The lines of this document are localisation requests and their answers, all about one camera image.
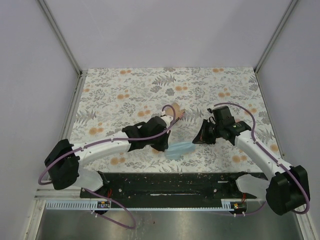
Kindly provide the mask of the flag pattern glasses case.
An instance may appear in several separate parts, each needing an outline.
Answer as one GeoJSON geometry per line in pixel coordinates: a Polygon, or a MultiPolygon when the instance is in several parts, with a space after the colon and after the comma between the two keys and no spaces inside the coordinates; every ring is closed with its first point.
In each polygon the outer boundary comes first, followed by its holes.
{"type": "Polygon", "coordinates": [[[161,116],[169,126],[178,122],[185,114],[186,110],[182,109],[177,102],[172,103],[170,106],[165,106],[161,116]]]}

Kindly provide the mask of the blue cleaning cloth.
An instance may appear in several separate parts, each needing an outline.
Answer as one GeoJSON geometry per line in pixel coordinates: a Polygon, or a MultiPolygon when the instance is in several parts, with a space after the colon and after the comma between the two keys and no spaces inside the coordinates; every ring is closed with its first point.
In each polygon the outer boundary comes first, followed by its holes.
{"type": "Polygon", "coordinates": [[[176,160],[181,156],[192,153],[196,150],[196,145],[192,142],[178,142],[168,146],[168,149],[164,151],[164,155],[167,159],[176,160]]]}

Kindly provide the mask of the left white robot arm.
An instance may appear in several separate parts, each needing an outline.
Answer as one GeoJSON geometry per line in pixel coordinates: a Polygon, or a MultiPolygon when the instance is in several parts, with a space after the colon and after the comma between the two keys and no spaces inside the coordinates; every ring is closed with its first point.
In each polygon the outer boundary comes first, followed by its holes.
{"type": "Polygon", "coordinates": [[[159,152],[168,148],[169,127],[173,117],[155,116],[147,122],[129,125],[122,130],[96,142],[72,144],[60,140],[44,161],[46,172],[55,190],[77,186],[91,190],[98,198],[107,195],[109,186],[98,172],[84,166],[98,159],[143,149],[151,146],[159,152]]]}

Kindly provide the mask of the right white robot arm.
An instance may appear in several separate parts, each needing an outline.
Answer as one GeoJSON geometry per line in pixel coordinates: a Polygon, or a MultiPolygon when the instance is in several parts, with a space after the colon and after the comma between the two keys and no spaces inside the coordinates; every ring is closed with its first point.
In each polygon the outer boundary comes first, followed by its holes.
{"type": "Polygon", "coordinates": [[[194,144],[214,145],[217,139],[224,139],[242,150],[263,172],[265,179],[249,173],[240,173],[228,184],[228,194],[239,198],[249,194],[264,200],[279,216],[288,212],[306,214],[310,209],[308,173],[301,165],[293,166],[277,157],[255,136],[256,121],[249,126],[236,121],[229,109],[229,103],[218,103],[208,108],[209,119],[204,119],[194,144]]]}

